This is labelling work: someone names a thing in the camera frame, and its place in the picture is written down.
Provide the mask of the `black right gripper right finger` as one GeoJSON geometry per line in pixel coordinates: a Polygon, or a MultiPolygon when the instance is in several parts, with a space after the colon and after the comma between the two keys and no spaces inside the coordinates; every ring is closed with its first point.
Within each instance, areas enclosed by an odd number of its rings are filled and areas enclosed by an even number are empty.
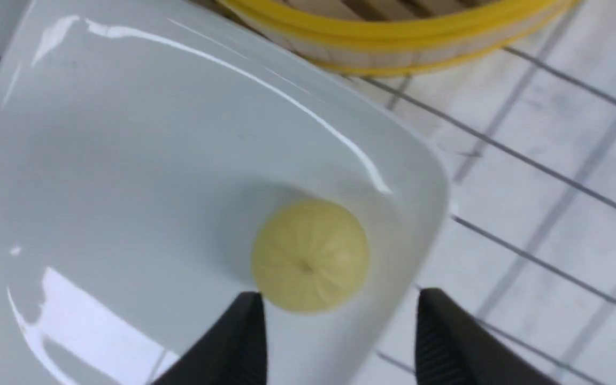
{"type": "Polygon", "coordinates": [[[418,384],[555,384],[482,328],[439,288],[419,292],[415,331],[418,384]]]}

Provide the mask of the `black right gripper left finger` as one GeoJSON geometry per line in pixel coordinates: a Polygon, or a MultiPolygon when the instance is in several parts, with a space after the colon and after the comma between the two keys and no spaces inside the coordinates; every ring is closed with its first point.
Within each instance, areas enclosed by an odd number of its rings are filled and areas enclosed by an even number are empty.
{"type": "Polygon", "coordinates": [[[245,291],[154,384],[267,384],[263,297],[245,291]]]}

